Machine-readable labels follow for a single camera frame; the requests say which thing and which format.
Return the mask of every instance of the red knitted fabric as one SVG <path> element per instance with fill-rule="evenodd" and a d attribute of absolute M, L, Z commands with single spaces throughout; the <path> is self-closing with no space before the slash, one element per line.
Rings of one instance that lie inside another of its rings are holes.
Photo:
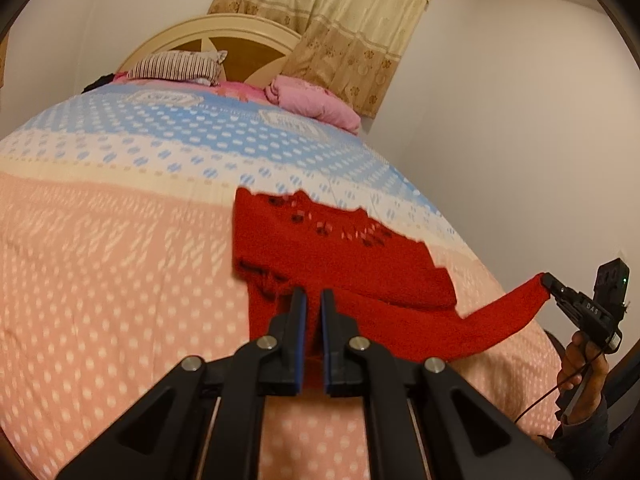
<path fill-rule="evenodd" d="M 265 334 L 286 312 L 294 286 L 307 294 L 307 354 L 322 351 L 319 300 L 332 288 L 339 312 L 396 357 L 455 360 L 487 350 L 523 329 L 549 293 L 534 277 L 465 319 L 455 311 L 449 273 L 427 247 L 371 219 L 363 209 L 321 205 L 302 191 L 252 195 L 234 205 L 234 269 L 247 281 L 249 331 Z"/>

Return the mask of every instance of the dark clothing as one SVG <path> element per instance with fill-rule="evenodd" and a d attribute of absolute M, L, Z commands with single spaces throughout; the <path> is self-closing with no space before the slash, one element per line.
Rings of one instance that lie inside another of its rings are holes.
<path fill-rule="evenodd" d="M 112 82 L 115 79 L 115 74 L 103 75 L 101 78 L 98 78 L 96 81 L 87 86 L 82 93 L 90 92 L 91 90 L 95 90 L 96 88 L 100 88 L 101 86 L 105 86 Z"/>
<path fill-rule="evenodd" d="M 582 480 L 598 466 L 609 448 L 607 403 L 602 399 L 591 418 L 581 424 L 562 424 L 546 445 L 574 476 Z"/>

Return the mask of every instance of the pillow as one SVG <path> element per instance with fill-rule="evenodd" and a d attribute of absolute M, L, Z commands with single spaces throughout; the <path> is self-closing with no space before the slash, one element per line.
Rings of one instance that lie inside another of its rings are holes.
<path fill-rule="evenodd" d="M 188 52 L 169 50 L 156 52 L 136 63 L 129 70 L 129 79 L 167 79 L 169 81 L 188 81 L 205 78 L 212 85 L 218 84 L 221 63 L 226 50 L 211 52 Z"/>
<path fill-rule="evenodd" d="M 284 108 L 287 112 L 332 124 L 358 135 L 360 116 L 326 88 L 297 77 L 277 75 L 264 93 L 272 105 Z"/>
<path fill-rule="evenodd" d="M 211 86 L 211 81 L 209 81 L 205 77 L 199 77 L 197 79 L 189 79 L 187 83 L 193 83 L 194 85 Z"/>

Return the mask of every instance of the bedspread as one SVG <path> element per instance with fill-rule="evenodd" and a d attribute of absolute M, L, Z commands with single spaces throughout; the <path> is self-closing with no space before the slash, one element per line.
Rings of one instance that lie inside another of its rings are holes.
<path fill-rule="evenodd" d="M 111 84 L 0 141 L 0 424 L 41 479 L 187 354 L 248 340 L 246 285 L 231 269 L 239 185 L 303 189 L 423 240 L 461 316 L 502 289 L 398 170 L 343 131 L 264 103 L 158 81 Z M 534 322 L 453 364 L 515 417 L 555 381 Z M 556 428 L 553 399 L 523 421 Z M 264 480 L 368 478 L 359 399 L 305 392 L 266 403 Z"/>

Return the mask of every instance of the person's hand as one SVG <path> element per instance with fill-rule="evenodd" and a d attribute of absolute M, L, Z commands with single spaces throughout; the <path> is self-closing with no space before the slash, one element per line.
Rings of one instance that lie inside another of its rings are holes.
<path fill-rule="evenodd" d="M 585 341 L 583 332 L 576 332 L 571 338 L 571 344 L 566 348 L 564 358 L 562 358 L 562 369 L 558 374 L 558 384 L 561 384 L 567 377 L 578 371 L 585 365 L 585 356 L 582 354 L 580 347 Z M 568 424 L 580 424 L 595 413 L 602 400 L 602 388 L 604 387 L 604 381 L 609 373 L 609 364 L 604 354 L 600 354 L 600 348 L 598 348 L 593 342 L 589 341 L 586 346 L 587 361 L 593 361 L 591 368 L 593 368 L 593 374 L 591 379 L 584 387 L 582 395 L 574 407 L 571 415 L 567 418 Z M 582 375 L 578 374 L 572 377 L 564 384 L 560 385 L 561 392 L 565 390 L 572 390 L 577 388 L 582 382 Z"/>

